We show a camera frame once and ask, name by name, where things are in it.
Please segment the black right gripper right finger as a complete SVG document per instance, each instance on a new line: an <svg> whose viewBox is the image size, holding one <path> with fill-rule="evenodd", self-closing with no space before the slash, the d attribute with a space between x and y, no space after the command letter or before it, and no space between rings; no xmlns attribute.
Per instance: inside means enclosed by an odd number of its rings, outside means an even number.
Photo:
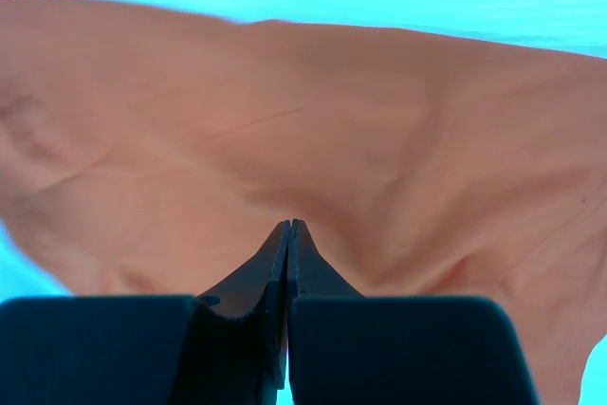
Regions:
<svg viewBox="0 0 607 405"><path fill-rule="evenodd" d="M297 404L535 404L514 327L476 296L366 297L305 222L287 250L289 379Z"/></svg>

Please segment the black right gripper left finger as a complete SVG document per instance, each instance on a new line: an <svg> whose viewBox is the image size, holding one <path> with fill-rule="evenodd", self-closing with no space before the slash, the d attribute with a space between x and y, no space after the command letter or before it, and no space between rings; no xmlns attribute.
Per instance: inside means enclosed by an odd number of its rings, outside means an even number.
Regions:
<svg viewBox="0 0 607 405"><path fill-rule="evenodd" d="M1 306L5 404L272 404L285 384L279 223L205 293L15 298Z"/></svg>

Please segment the orange t shirt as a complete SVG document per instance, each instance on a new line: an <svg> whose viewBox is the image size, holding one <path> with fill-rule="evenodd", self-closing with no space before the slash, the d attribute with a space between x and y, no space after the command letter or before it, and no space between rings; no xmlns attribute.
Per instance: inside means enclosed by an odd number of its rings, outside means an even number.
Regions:
<svg viewBox="0 0 607 405"><path fill-rule="evenodd" d="M502 305L545 404L606 332L606 63L1 1L1 217L77 294L196 293L287 218L376 295Z"/></svg>

